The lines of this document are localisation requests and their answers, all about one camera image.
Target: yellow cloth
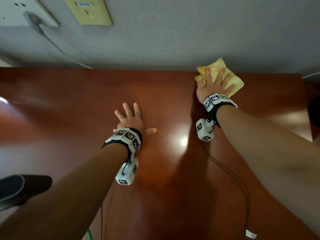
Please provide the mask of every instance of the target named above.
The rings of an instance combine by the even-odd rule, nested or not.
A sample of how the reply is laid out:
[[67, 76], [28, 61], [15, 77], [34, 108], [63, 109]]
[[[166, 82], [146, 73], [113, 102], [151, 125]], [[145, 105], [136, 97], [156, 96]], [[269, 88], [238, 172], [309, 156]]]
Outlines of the yellow cloth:
[[[202, 77], [203, 79], [203, 85], [206, 84], [206, 71], [205, 68], [209, 67], [210, 68], [210, 72], [211, 72], [211, 78], [212, 78], [212, 82], [214, 83], [215, 80], [217, 79], [217, 76], [219, 74], [219, 71], [222, 68], [226, 68], [226, 72], [224, 73], [223, 79], [226, 78], [226, 75], [228, 73], [232, 73], [227, 67], [226, 64], [224, 63], [222, 58], [219, 58], [216, 62], [210, 64], [210, 65], [206, 65], [206, 66], [200, 66], [197, 67], [198, 72], [200, 73], [200, 75], [196, 76], [194, 79], [197, 81], [198, 77]], [[231, 77], [230, 81], [228, 82], [228, 84], [226, 85], [226, 89], [228, 87], [230, 87], [231, 84], [235, 84], [235, 88], [232, 90], [232, 92], [229, 94], [228, 97], [231, 97], [232, 95], [234, 95], [236, 92], [238, 92], [241, 88], [243, 88], [243, 86], [245, 85], [244, 82], [237, 77], [236, 75], [233, 74], [233, 76]]]

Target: beige switch plate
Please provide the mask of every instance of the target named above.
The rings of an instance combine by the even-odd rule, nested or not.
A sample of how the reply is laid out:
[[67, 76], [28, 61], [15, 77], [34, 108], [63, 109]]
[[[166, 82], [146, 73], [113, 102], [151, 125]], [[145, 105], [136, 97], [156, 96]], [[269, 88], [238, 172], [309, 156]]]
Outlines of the beige switch plate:
[[82, 25], [112, 25], [103, 0], [65, 0]]

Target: hand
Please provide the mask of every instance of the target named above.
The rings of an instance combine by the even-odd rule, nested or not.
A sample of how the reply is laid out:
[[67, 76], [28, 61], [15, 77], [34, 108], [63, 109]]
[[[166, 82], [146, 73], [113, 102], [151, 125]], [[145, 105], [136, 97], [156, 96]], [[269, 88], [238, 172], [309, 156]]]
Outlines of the hand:
[[232, 90], [236, 87], [235, 84], [232, 84], [227, 90], [225, 90], [225, 88], [233, 74], [228, 73], [226, 78], [223, 79], [225, 72], [226, 68], [222, 68], [217, 76], [216, 81], [212, 83], [210, 68], [208, 66], [205, 68], [205, 87], [203, 87], [203, 80], [201, 77], [199, 77], [197, 80], [197, 96], [200, 103], [203, 104], [205, 99], [211, 94], [219, 93], [228, 96], [230, 92], [232, 92]]
[[134, 116], [129, 108], [127, 103], [123, 103], [123, 108], [126, 112], [127, 117], [124, 117], [119, 110], [116, 110], [114, 113], [119, 118], [120, 123], [118, 124], [118, 129], [121, 128], [134, 128], [141, 132], [142, 139], [144, 140], [146, 136], [149, 136], [157, 132], [156, 128], [144, 129], [144, 125], [141, 119], [141, 112], [137, 103], [133, 104], [134, 107]]

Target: green cable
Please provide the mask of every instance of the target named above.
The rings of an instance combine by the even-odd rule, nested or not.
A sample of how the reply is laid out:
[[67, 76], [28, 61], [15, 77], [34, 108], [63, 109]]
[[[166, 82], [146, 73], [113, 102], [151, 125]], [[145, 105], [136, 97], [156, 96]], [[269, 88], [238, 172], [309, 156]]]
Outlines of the green cable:
[[87, 230], [89, 240], [93, 240], [90, 229]]

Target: white cable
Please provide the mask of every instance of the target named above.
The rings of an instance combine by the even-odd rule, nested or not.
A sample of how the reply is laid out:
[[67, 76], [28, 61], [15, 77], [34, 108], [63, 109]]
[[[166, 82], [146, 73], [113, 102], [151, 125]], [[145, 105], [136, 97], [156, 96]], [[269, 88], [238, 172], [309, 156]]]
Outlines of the white cable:
[[320, 74], [320, 72], [317, 72], [317, 73], [313, 73], [313, 74], [311, 74], [311, 75], [308, 75], [308, 76], [304, 76], [304, 77], [302, 77], [302, 79], [304, 79], [304, 78], [307, 78], [307, 77], [310, 77], [310, 76], [318, 75], [318, 74]]
[[46, 35], [43, 35], [43, 37], [45, 37], [55, 48], [57, 48], [59, 51], [61, 51], [69, 60], [71, 60], [72, 62], [82, 66], [82, 67], [85, 67], [85, 68], [88, 68], [88, 69], [93, 69], [92, 67], [90, 66], [87, 66], [85, 64], [82, 64], [74, 59], [72, 59], [70, 56], [68, 56], [62, 49], [60, 49], [48, 36]]

